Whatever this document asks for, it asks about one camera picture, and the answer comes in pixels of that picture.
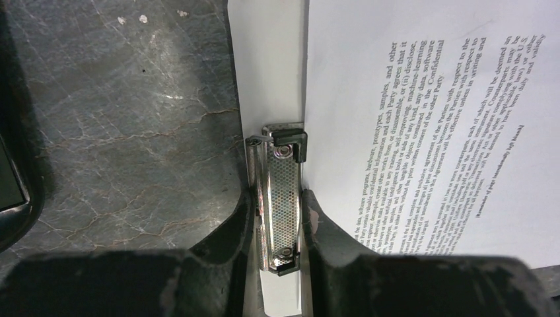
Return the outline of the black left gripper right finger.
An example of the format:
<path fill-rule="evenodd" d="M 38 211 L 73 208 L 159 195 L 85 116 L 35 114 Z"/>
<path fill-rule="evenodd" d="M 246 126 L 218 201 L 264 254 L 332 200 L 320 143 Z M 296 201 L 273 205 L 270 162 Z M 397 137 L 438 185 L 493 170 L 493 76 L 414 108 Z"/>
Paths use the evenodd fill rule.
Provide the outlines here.
<path fill-rule="evenodd" d="M 514 258 L 383 256 L 302 193 L 304 316 L 556 316 L 531 270 Z"/>

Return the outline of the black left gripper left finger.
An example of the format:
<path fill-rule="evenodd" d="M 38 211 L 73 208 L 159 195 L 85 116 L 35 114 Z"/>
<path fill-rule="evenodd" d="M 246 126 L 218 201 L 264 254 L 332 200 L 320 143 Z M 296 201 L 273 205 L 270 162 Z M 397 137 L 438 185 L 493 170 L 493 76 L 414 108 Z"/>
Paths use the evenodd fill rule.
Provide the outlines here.
<path fill-rule="evenodd" d="M 188 249 L 43 253 L 1 283 L 2 316 L 248 316 L 254 199 Z"/>

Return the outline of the white paper sheet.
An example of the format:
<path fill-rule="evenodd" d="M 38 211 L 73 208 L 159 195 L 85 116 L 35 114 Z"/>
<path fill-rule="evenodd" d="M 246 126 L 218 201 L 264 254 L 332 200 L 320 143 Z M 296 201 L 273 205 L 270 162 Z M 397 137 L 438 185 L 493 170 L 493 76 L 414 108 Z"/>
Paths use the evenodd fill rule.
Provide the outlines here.
<path fill-rule="evenodd" d="M 380 254 L 559 263 L 559 2 L 311 1 L 304 183 Z"/>

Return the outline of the white clipboard metal clip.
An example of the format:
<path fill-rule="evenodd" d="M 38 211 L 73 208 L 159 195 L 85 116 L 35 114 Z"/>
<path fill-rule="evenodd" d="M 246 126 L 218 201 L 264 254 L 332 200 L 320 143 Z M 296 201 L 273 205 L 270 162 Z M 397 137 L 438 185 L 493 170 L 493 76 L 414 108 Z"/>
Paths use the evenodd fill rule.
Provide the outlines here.
<path fill-rule="evenodd" d="M 268 316 L 302 312 L 301 156 L 307 1 L 229 1 L 228 21 L 249 182 L 256 197 L 256 255 Z"/>

